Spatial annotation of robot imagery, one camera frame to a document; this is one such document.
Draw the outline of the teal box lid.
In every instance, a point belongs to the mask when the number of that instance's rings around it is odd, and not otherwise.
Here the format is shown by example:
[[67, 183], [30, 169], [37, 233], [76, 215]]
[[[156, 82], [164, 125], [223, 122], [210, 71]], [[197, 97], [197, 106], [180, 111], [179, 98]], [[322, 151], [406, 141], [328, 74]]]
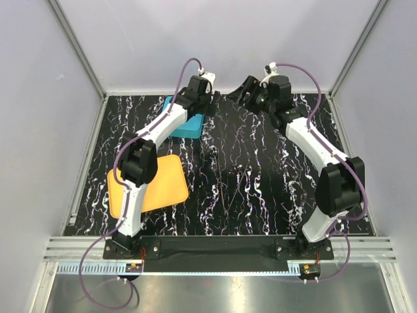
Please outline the teal box lid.
[[188, 139], [199, 139], [201, 137], [203, 129], [204, 115], [196, 114], [189, 118], [187, 110], [184, 109], [180, 104], [174, 103], [171, 109], [171, 115], [177, 116], [180, 111], [185, 111], [184, 116], [188, 119], [183, 124], [179, 125], [176, 129], [167, 128], [161, 133], [161, 142], [166, 140], [168, 137], [175, 138], [188, 138]]

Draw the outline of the metal tongs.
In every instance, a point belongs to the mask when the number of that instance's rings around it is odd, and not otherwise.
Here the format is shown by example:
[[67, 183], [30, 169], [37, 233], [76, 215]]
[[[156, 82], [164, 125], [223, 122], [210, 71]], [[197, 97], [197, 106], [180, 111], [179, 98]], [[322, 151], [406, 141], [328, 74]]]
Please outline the metal tongs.
[[225, 215], [229, 214], [245, 179], [248, 178], [251, 156], [252, 153], [247, 149], [243, 149], [239, 155], [236, 151], [218, 155], [220, 201]]

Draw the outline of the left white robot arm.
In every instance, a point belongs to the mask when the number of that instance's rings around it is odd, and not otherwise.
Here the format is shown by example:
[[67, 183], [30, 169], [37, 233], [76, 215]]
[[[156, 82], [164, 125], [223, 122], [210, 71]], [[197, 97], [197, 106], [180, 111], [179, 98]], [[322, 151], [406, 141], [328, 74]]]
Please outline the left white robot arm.
[[113, 169], [121, 172], [114, 178], [123, 188], [121, 215], [112, 241], [126, 258], [136, 257], [141, 249], [137, 239], [141, 230], [141, 212], [149, 183], [157, 174], [157, 152], [161, 144], [178, 127], [197, 114], [212, 109], [216, 75], [206, 72], [193, 75], [188, 85], [171, 99], [170, 104], [149, 125], [129, 134], [115, 159]]

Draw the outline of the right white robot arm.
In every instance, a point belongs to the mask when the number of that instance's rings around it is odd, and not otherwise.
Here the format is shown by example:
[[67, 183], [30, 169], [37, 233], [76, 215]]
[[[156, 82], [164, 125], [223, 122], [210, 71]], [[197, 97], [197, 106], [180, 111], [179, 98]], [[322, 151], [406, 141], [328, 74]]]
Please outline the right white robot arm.
[[319, 172], [317, 206], [291, 245], [302, 258], [313, 257], [351, 209], [361, 205], [367, 210], [363, 160], [348, 157], [311, 124], [306, 107], [294, 104], [286, 76], [269, 74], [263, 80], [248, 76], [227, 98], [249, 112], [267, 113], [274, 128], [296, 144]]

